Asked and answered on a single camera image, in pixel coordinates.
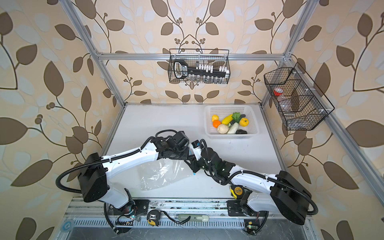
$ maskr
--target yellow tomato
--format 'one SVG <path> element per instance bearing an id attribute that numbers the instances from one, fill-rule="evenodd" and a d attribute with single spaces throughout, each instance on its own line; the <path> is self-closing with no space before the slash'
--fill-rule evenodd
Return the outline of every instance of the yellow tomato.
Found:
<path id="1" fill-rule="evenodd" d="M 247 118 L 240 119 L 239 125 L 242 127 L 246 127 L 249 123 L 249 120 Z"/>

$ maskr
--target black wire basket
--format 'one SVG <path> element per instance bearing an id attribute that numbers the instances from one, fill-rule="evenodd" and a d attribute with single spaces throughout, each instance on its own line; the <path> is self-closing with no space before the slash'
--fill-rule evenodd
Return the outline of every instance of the black wire basket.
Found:
<path id="1" fill-rule="evenodd" d="M 170 49 L 169 82 L 228 84 L 229 50 Z"/>
<path id="2" fill-rule="evenodd" d="M 308 75 L 313 81 L 313 86 L 304 82 L 301 77 L 305 73 L 303 71 L 303 68 L 296 64 L 293 68 L 278 68 L 264 74 L 267 90 L 287 130 L 313 130 L 334 110 L 331 101 L 311 76 Z M 314 92 L 320 97 L 324 96 L 329 105 L 322 104 Z"/>

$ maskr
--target plastic basket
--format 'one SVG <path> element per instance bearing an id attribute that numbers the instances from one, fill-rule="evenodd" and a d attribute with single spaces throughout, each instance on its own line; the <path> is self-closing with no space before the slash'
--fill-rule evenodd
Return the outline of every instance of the plastic basket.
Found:
<path id="1" fill-rule="evenodd" d="M 255 113 L 250 106 L 247 105 L 210 105 L 204 108 L 204 128 L 205 133 L 211 139 L 242 139 L 251 138 L 259 132 L 259 126 L 256 121 Z M 212 125 L 212 116 L 217 115 L 220 120 L 223 120 L 232 113 L 239 112 L 245 114 L 249 120 L 249 124 L 246 127 L 239 126 L 239 129 L 243 129 L 248 134 L 220 134 L 217 132 L 217 128 Z"/>

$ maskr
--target tool organizer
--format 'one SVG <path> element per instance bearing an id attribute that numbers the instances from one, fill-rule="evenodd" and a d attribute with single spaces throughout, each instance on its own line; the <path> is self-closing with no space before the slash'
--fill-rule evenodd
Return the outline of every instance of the tool organizer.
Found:
<path id="1" fill-rule="evenodd" d="M 228 84 L 229 50 L 170 49 L 169 82 Z"/>
<path id="2" fill-rule="evenodd" d="M 303 81 L 302 70 L 296 64 L 293 68 L 278 68 L 264 74 L 265 86 L 287 130 L 313 130 L 334 110 L 333 104 L 309 75 L 313 86 Z M 316 92 L 329 102 L 328 106 L 316 98 Z"/>

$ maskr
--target leaf wallpaper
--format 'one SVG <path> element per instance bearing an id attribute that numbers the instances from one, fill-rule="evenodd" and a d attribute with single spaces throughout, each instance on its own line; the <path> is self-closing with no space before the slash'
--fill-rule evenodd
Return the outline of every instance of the leaf wallpaper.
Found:
<path id="1" fill-rule="evenodd" d="M 168 62 L 110 60 L 109 69 L 127 103 L 258 103 L 266 87 L 263 75 L 273 61 L 233 61 L 228 84 L 169 82 Z"/>
<path id="2" fill-rule="evenodd" d="M 228 49 L 283 53 L 304 0 L 73 0 L 104 53 Z"/>
<path id="3" fill-rule="evenodd" d="M 382 1 L 320 0 L 292 55 L 381 174 L 383 10 Z M 326 123 L 286 131 L 273 102 L 266 110 L 290 173 L 313 193 L 323 239 L 381 239 L 384 209 Z"/>
<path id="4" fill-rule="evenodd" d="M 383 175 L 384 4 L 342 0 L 323 5 L 293 59 L 330 98 L 336 116 Z"/>
<path id="5" fill-rule="evenodd" d="M 55 179 L 100 152 L 120 107 L 57 1 L 1 1 L 0 22 L 0 229 L 47 240 L 74 196 Z"/>

